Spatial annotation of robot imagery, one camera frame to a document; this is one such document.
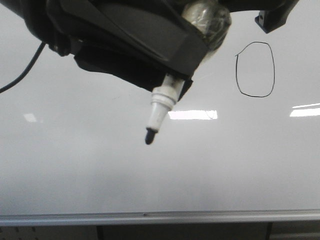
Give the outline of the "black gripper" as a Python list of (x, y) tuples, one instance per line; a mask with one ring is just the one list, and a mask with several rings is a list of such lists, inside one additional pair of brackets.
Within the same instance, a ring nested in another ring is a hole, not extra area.
[(28, 31), (60, 56), (74, 55), (88, 72), (116, 76), (152, 92), (171, 71), (140, 54), (105, 48), (103, 0), (2, 0)]

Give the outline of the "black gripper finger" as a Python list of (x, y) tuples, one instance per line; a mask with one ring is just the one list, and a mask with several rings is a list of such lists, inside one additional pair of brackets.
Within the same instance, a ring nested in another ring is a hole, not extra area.
[(64, 0), (70, 35), (119, 51), (179, 77), (191, 77), (209, 48), (166, 0)]

